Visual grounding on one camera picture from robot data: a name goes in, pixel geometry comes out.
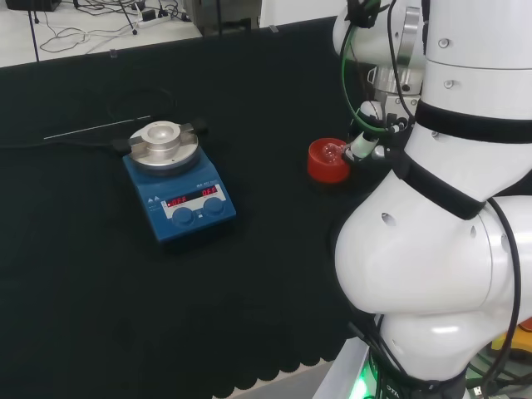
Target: red cup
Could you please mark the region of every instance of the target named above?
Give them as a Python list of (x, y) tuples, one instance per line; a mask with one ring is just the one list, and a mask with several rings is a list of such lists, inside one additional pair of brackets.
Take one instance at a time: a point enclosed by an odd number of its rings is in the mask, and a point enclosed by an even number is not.
[(349, 177), (351, 168), (342, 159), (342, 149), (346, 145), (339, 139), (319, 139), (308, 148), (308, 174), (320, 182), (336, 184)]

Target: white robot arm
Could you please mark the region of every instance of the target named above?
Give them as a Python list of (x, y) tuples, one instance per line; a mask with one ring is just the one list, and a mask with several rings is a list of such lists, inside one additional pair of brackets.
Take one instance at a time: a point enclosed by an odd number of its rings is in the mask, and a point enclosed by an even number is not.
[[(342, 54), (342, 45), (348, 34), (349, 26), (346, 7), (338, 16), (333, 30), (333, 42), (338, 54)], [(401, 92), (406, 107), (413, 114), (416, 112), (416, 105), (420, 99), (425, 70), (421, 35), (423, 31), (421, 0), (397, 2), (392, 14), (391, 28)], [(346, 58), (377, 65), (363, 78), (373, 85), (375, 101), (363, 102), (360, 106), (360, 116), (383, 121), (382, 124), (385, 126), (401, 118), (407, 121), (409, 115), (401, 103), (392, 68), (386, 15), (379, 17), (371, 29), (357, 29), (355, 33), (351, 42), (346, 45), (348, 48), (344, 50)], [(377, 144), (378, 140), (375, 140), (373, 136), (360, 135), (350, 144), (346, 156), (353, 161), (361, 160), (371, 154)]]
[[(400, 0), (393, 11), (396, 50), (409, 7), (420, 4)], [(355, 210), (337, 241), (344, 293), (357, 308), (385, 315), (384, 342), (406, 373), (423, 381), (459, 376), (510, 323), (516, 259), (486, 201), (532, 170), (529, 15), (527, 0), (431, 0), (411, 137), (399, 166)], [(335, 26), (337, 44), (343, 19)], [(380, 20), (376, 31), (361, 29), (354, 41), (358, 60), (378, 65), (375, 76), (390, 68)], [(407, 65), (415, 72), (406, 73), (416, 79), (423, 74), (417, 26)], [(390, 104), (384, 105), (383, 115)], [(522, 322), (532, 317), (532, 198), (496, 203), (519, 250)]]

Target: red led display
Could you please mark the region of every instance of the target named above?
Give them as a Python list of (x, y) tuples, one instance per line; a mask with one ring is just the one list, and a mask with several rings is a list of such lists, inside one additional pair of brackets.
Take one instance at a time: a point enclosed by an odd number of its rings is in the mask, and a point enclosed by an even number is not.
[(201, 191), (201, 195), (202, 196), (207, 196), (207, 195), (211, 195), (211, 194), (214, 194), (214, 193), (217, 193), (218, 190), (216, 189), (216, 186), (213, 185), (212, 187), (209, 187), (208, 189), (205, 189), (203, 191)]
[(212, 187), (207, 187), (206, 189), (195, 191), (187, 195), (181, 195), (172, 199), (166, 200), (166, 205), (171, 208), (172, 206), (177, 206), (183, 204), (187, 201), (195, 200), (196, 198), (206, 197), (207, 195), (216, 194), (218, 189), (213, 185)]

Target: black table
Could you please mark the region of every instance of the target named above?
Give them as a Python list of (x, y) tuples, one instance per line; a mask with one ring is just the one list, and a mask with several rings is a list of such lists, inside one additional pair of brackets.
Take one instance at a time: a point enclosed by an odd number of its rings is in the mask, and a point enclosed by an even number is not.
[(172, 92), (173, 121), (208, 121), (202, 145), (238, 212), (161, 248), (111, 152), (0, 150), (0, 397), (224, 397), (336, 357), (349, 309), (328, 232), (383, 173), (359, 171), (335, 191), (308, 180), (308, 145), (344, 138), (350, 121), (332, 28), (326, 19), (0, 70), (0, 145), (110, 123), (113, 101), (118, 120), (152, 115), (164, 99), (123, 95)]

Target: green light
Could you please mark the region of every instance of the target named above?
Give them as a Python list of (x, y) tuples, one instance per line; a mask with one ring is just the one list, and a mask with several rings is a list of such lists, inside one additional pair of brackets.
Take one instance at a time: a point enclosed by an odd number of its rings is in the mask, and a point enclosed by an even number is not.
[(367, 384), (365, 381), (366, 375), (372, 375), (371, 370), (369, 370), (369, 363), (366, 363), (360, 373), (360, 377), (355, 381), (354, 385), (352, 386), (351, 395), (349, 395), (349, 399), (364, 399), (365, 397), (369, 397), (371, 395), (371, 393), (367, 390)]
[(367, 385), (362, 379), (362, 376), (355, 381), (355, 385), (352, 386), (351, 395), (349, 399), (364, 399), (368, 396)]

